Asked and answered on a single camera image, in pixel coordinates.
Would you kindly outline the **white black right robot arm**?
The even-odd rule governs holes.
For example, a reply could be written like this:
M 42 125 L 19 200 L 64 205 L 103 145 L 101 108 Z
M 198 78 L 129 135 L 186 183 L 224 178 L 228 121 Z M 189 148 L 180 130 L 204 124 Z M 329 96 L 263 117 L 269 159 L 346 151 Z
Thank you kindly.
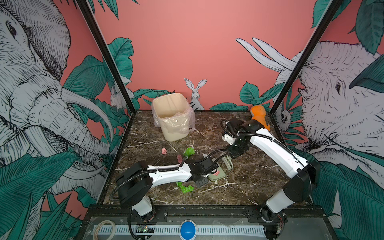
M 318 186 L 321 166 L 310 163 L 276 139 L 271 132 L 257 120 L 243 122 L 237 118 L 221 120 L 222 140 L 228 143 L 229 156 L 235 159 L 250 147 L 266 153 L 278 164 L 290 180 L 260 208 L 262 219 L 271 223 L 282 216 L 285 208 L 294 203 L 307 200 Z

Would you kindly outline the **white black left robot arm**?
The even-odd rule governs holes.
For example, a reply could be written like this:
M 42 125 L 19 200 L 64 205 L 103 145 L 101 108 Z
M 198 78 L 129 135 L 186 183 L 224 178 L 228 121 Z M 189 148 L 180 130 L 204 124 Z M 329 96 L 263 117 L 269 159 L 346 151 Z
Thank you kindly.
M 207 184 L 208 175 L 218 172 L 218 162 L 211 156 L 197 159 L 181 157 L 181 162 L 169 166 L 152 166 L 139 161 L 116 179 L 116 187 L 109 198 L 118 201 L 121 208 L 137 212 L 143 223 L 152 221 L 156 210 L 147 195 L 150 189 L 177 182 L 195 182 L 197 187 Z

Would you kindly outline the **pale green hand brush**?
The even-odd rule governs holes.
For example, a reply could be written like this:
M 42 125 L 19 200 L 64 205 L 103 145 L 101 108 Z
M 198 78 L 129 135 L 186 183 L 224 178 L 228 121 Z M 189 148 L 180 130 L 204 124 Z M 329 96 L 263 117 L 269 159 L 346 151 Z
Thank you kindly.
M 228 170 L 232 170 L 234 168 L 231 156 L 223 157 L 223 161 L 224 161 Z

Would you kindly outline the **pale green dustpan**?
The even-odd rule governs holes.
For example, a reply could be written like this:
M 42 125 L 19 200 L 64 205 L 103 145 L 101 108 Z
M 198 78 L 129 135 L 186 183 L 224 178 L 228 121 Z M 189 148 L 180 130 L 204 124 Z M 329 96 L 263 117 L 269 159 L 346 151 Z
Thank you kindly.
M 227 176 L 226 173 L 224 172 L 224 170 L 221 168 L 221 166 L 218 167 L 218 170 L 220 171 L 218 176 L 214 176 L 213 174 L 210 174 L 208 176 L 210 181 L 215 182 L 215 181 L 223 179 Z

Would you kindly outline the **cream plastic trash bin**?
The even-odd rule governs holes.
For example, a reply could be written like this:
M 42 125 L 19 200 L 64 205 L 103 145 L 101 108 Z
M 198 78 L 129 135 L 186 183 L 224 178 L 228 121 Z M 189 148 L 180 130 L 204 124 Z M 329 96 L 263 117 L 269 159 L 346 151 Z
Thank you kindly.
M 195 130 L 195 112 L 180 93 L 155 98 L 151 105 L 155 127 L 159 127 L 168 142 L 178 141 Z

